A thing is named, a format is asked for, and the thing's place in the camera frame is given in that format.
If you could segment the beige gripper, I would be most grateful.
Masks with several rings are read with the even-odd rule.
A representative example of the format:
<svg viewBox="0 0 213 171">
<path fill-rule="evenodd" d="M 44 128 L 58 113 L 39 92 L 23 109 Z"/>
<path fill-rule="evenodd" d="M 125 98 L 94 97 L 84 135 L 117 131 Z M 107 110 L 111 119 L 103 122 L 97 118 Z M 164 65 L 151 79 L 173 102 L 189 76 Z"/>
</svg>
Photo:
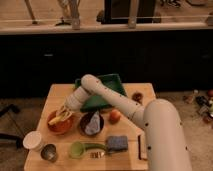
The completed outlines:
<svg viewBox="0 0 213 171">
<path fill-rule="evenodd" d="M 72 111 L 79 111 L 83 104 L 89 99 L 90 94 L 82 87 L 78 87 L 73 93 L 71 93 L 57 112 L 56 116 L 60 121 L 67 120 Z"/>
</svg>

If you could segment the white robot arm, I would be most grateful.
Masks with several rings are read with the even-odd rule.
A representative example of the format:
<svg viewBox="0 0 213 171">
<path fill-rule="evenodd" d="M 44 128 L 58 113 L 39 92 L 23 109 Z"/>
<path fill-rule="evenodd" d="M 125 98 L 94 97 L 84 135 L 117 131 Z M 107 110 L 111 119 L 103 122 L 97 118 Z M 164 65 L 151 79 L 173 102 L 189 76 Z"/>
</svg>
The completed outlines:
<svg viewBox="0 0 213 171">
<path fill-rule="evenodd" d="M 192 171 L 182 122 L 171 102 L 154 99 L 142 106 L 86 74 L 81 86 L 66 98 L 64 107 L 79 111 L 92 95 L 101 96 L 145 132 L 149 171 Z"/>
</svg>

